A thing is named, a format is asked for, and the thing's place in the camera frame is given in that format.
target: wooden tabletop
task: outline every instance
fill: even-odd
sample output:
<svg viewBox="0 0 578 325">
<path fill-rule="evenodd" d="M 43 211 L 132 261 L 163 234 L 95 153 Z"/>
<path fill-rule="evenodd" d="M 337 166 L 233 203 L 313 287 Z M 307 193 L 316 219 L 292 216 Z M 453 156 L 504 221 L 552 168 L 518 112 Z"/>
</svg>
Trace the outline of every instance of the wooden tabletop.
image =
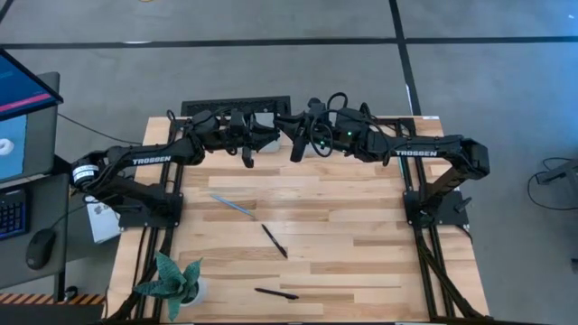
<svg viewBox="0 0 578 325">
<path fill-rule="evenodd" d="M 443 134 L 437 118 L 415 117 L 415 123 L 419 135 Z M 168 128 L 165 117 L 151 118 L 144 142 L 166 143 Z M 201 276 L 209 291 L 203 304 L 181 309 L 175 321 L 428 320 L 397 159 L 383 167 L 334 153 L 293 163 L 290 152 L 291 142 L 283 137 L 281 150 L 257 154 L 253 169 L 245 168 L 240 156 L 224 152 L 208 153 L 201 165 L 185 167 L 185 207 L 171 258 L 184 268 L 203 257 Z M 428 181 L 449 167 L 440 159 L 424 164 Z M 160 170 L 159 165 L 139 167 L 136 180 L 158 182 Z M 210 194 L 251 210 L 258 222 Z M 288 259 L 261 223 L 287 250 Z M 439 227 L 439 232 L 448 275 L 475 309 L 487 313 L 470 240 L 456 227 Z M 131 292 L 140 236 L 138 228 L 121 236 L 108 290 L 110 312 Z M 300 299 L 288 301 L 255 292 L 256 287 Z M 145 315 L 152 312 L 151 302 Z"/>
</svg>

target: gray floor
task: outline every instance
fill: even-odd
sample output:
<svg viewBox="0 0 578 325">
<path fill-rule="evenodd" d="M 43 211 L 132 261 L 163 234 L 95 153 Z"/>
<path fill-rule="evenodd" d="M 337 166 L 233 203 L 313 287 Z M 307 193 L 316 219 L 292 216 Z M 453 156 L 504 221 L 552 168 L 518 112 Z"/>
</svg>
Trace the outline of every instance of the gray floor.
<svg viewBox="0 0 578 325">
<path fill-rule="evenodd" d="M 578 34 L 575 1 L 398 3 L 407 37 Z M 0 24 L 0 43 L 393 35 L 385 0 L 15 0 Z M 503 320 L 574 324 L 578 218 L 532 205 L 526 185 L 542 159 L 578 155 L 577 51 L 575 43 L 409 46 L 424 115 L 490 149 L 491 175 L 462 190 L 473 197 L 471 232 L 489 309 Z M 311 96 L 345 91 L 375 114 L 409 114 L 395 45 L 10 52 L 36 73 L 61 73 L 62 113 L 131 140 L 142 138 L 148 116 L 191 99 L 290 95 L 301 109 Z M 69 160 L 114 144 L 66 121 L 57 141 Z M 575 201 L 563 182 L 533 192 L 551 205 Z M 114 244 L 70 264 L 67 282 L 104 291 Z M 7 289 L 50 290 L 47 280 Z"/>
</svg>

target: keyboard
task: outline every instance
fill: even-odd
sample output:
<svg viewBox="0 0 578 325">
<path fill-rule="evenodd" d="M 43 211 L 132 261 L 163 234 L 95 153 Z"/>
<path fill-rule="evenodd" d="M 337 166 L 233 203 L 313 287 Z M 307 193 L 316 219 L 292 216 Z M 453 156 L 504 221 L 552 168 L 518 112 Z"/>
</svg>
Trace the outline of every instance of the keyboard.
<svg viewBox="0 0 578 325">
<path fill-rule="evenodd" d="M 24 189 L 0 192 L 0 240 L 26 234 L 29 226 Z"/>
</svg>

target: black pen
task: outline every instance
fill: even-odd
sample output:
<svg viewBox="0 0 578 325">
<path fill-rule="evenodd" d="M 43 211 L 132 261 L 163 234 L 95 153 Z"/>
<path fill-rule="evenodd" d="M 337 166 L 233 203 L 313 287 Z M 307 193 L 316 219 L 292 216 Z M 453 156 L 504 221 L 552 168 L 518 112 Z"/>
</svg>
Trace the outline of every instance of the black pen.
<svg viewBox="0 0 578 325">
<path fill-rule="evenodd" d="M 281 245 L 279 245 L 279 243 L 277 243 L 277 241 L 275 240 L 273 235 L 271 235 L 271 232 L 269 232 L 269 229 L 267 229 L 267 227 L 265 227 L 264 224 L 261 224 L 261 227 L 263 227 L 263 230 L 267 233 L 269 238 L 271 238 L 271 241 L 273 241 L 273 244 L 275 244 L 275 246 L 277 246 L 277 249 L 279 250 L 279 252 L 281 252 L 281 254 L 283 254 L 283 256 L 285 258 L 287 258 L 287 252 L 285 251 L 284 248 L 281 247 Z"/>
<path fill-rule="evenodd" d="M 274 292 L 273 290 L 267 290 L 267 289 L 261 289 L 261 288 L 255 288 L 255 291 L 259 292 L 259 293 L 269 293 L 269 294 L 273 294 L 273 295 L 278 295 L 278 296 L 282 296 L 282 297 L 285 297 L 285 298 L 291 299 L 291 300 L 299 299 L 299 296 L 294 295 L 294 294 L 290 294 L 290 293 L 285 293 L 285 292 Z"/>
</svg>

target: computer screen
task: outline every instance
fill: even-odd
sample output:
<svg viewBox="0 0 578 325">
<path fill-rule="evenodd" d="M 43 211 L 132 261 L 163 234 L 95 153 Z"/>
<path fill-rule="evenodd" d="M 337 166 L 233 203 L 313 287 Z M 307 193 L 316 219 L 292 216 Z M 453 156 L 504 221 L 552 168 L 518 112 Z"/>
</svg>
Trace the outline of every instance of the computer screen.
<svg viewBox="0 0 578 325">
<path fill-rule="evenodd" d="M 61 103 L 61 96 L 0 49 L 0 121 Z"/>
</svg>

